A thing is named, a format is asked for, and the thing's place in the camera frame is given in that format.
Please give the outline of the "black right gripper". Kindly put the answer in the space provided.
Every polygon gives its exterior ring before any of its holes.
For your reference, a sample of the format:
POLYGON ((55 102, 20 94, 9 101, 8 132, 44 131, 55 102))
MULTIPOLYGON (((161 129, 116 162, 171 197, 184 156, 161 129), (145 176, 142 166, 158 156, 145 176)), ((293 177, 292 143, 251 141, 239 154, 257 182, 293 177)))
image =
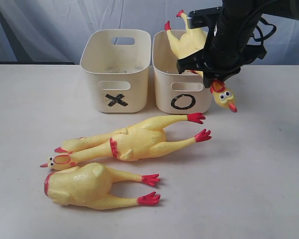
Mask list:
POLYGON ((264 58, 264 36, 257 26, 260 14, 244 17, 217 15, 213 32, 209 33, 204 49, 177 60, 179 74, 186 70, 203 71, 204 87, 217 80, 224 83, 237 75, 240 67, 264 58))

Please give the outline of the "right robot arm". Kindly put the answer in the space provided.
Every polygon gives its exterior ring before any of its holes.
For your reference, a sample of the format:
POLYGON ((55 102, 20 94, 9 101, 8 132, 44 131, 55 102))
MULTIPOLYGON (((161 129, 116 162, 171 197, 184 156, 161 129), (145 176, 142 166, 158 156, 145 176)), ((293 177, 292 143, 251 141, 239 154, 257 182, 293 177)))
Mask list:
POLYGON ((203 72, 203 84, 210 87, 213 80, 224 82, 240 72, 243 65, 263 59, 266 55, 264 40, 271 37, 276 27, 267 35, 260 35, 249 45, 258 22, 267 24, 263 14, 299 20, 299 0, 224 0, 222 6, 191 11, 186 19, 190 29, 209 29, 203 49, 177 61, 181 74, 186 70, 203 72))

